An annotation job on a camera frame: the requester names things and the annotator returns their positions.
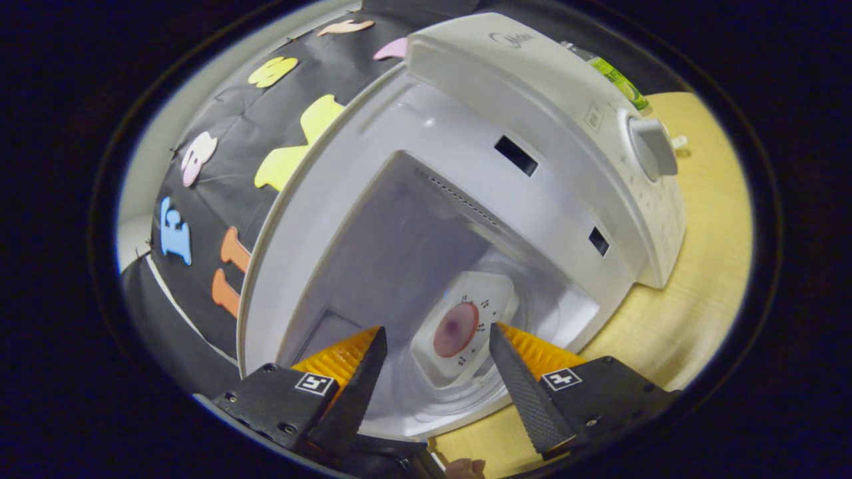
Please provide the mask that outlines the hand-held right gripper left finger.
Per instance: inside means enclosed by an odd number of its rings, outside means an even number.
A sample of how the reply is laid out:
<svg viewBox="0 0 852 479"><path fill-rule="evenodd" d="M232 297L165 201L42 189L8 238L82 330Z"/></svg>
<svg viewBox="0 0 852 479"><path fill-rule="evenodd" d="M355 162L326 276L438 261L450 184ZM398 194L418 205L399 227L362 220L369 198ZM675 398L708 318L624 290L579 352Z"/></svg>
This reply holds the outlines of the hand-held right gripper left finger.
<svg viewBox="0 0 852 479"><path fill-rule="evenodd" d="M213 399L254 434L294 454L344 456L352 448L387 356L375 325L291 367L263 364Z"/></svg>

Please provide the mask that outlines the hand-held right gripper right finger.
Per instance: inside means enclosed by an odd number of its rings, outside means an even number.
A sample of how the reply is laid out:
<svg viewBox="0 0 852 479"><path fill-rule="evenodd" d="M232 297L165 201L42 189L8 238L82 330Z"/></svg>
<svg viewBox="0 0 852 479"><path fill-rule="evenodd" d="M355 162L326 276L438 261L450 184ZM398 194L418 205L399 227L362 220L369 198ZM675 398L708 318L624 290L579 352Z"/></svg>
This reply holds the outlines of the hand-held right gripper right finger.
<svg viewBox="0 0 852 479"><path fill-rule="evenodd" d="M681 394L615 357L587 361L502 322L492 324L489 351L544 460L584 458L643 437Z"/></svg>

